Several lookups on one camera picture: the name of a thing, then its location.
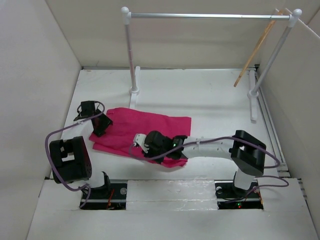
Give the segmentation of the pink trousers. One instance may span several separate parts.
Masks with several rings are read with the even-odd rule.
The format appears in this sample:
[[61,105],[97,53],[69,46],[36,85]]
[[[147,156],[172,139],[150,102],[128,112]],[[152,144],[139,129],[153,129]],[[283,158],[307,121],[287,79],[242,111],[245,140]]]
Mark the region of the pink trousers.
[[106,116],[113,124],[107,127],[104,135],[98,137],[92,133],[89,140],[93,142],[94,150],[117,156],[130,156],[130,146],[136,134],[159,131],[173,138],[191,133],[192,118],[189,116],[167,116],[125,107],[109,109]]

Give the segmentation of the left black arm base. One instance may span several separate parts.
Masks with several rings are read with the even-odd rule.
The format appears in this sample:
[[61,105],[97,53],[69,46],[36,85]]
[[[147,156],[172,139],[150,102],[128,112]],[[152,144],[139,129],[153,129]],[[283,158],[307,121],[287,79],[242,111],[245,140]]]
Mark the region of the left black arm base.
[[110,186],[101,186],[91,189],[86,203],[87,192],[83,192],[79,203],[81,210],[126,210],[127,188],[125,182],[111,183]]

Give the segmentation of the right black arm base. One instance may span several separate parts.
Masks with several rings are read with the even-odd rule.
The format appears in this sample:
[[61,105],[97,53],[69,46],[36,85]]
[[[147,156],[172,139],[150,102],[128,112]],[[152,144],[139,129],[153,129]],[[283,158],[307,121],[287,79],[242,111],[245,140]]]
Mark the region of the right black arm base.
[[251,183],[249,190],[236,189],[232,180],[215,181],[214,186],[218,210],[264,209],[260,194],[250,192],[258,186],[257,181]]

